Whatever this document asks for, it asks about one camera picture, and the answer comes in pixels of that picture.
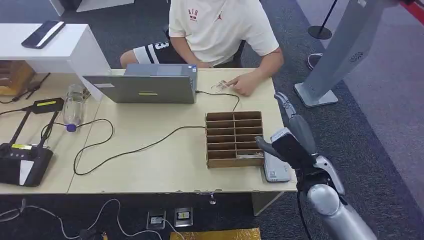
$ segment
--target water bottle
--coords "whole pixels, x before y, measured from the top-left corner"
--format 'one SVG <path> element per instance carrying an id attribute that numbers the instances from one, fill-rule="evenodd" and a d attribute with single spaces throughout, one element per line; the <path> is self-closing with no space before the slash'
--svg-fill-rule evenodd
<path id="1" fill-rule="evenodd" d="M 63 123 L 68 132 L 75 132 L 77 126 L 83 123 L 84 88 L 73 84 L 68 87 L 63 105 Z"/>

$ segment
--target black shorts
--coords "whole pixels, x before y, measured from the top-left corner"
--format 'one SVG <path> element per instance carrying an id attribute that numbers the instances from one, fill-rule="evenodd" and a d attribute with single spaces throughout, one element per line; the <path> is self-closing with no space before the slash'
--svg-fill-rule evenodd
<path id="1" fill-rule="evenodd" d="M 139 64 L 186 64 L 171 42 L 158 42 L 133 49 Z"/>

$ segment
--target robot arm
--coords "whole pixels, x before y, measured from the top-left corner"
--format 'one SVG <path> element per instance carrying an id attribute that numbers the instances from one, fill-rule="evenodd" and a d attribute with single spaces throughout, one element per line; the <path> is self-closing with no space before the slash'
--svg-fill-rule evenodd
<path id="1" fill-rule="evenodd" d="M 271 137 L 271 143 L 257 136 L 256 143 L 265 152 L 287 162 L 297 177 L 297 190 L 321 217 L 334 240 L 376 240 L 370 227 L 344 199 L 345 188 L 333 164 L 315 153 L 315 142 L 308 124 L 289 100 L 277 92 L 275 98 L 286 110 L 283 128 Z"/>

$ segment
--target gray laptop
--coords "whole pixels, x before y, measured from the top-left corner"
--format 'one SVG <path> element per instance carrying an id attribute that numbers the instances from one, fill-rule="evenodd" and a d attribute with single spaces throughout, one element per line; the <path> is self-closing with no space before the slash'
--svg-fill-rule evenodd
<path id="1" fill-rule="evenodd" d="M 83 77 L 115 103 L 196 102 L 196 65 L 129 64 L 124 75 Z"/>

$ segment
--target wooden organizer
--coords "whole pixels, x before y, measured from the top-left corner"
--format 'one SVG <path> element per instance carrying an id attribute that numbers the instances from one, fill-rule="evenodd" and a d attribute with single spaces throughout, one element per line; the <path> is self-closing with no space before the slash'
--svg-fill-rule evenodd
<path id="1" fill-rule="evenodd" d="M 260 111 L 207 113 L 206 164 L 208 168 L 262 166 L 264 151 L 258 147 L 256 136 L 263 137 Z M 254 158 L 239 155 L 261 154 Z"/>
<path id="2" fill-rule="evenodd" d="M 0 60 L 0 95 L 16 96 L 34 77 L 26 61 Z"/>

